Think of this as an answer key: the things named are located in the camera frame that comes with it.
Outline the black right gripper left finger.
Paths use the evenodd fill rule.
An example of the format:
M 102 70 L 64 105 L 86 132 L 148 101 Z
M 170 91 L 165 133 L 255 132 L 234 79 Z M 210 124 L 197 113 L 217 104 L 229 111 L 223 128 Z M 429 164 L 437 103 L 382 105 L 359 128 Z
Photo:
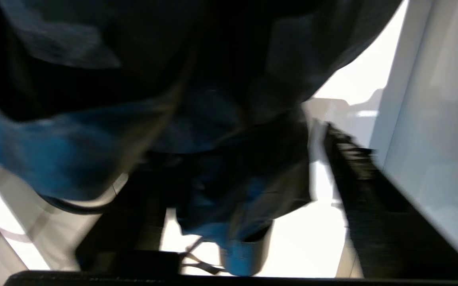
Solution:
M 166 206 L 160 175 L 134 172 L 75 250 L 83 272 L 178 275 L 180 255 L 160 251 Z

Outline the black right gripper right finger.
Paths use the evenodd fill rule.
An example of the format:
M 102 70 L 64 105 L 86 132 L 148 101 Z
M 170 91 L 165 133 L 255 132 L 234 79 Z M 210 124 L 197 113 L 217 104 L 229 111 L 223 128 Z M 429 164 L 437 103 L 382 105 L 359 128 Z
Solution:
M 328 124 L 324 150 L 365 278 L 458 279 L 458 252 L 374 163 Z

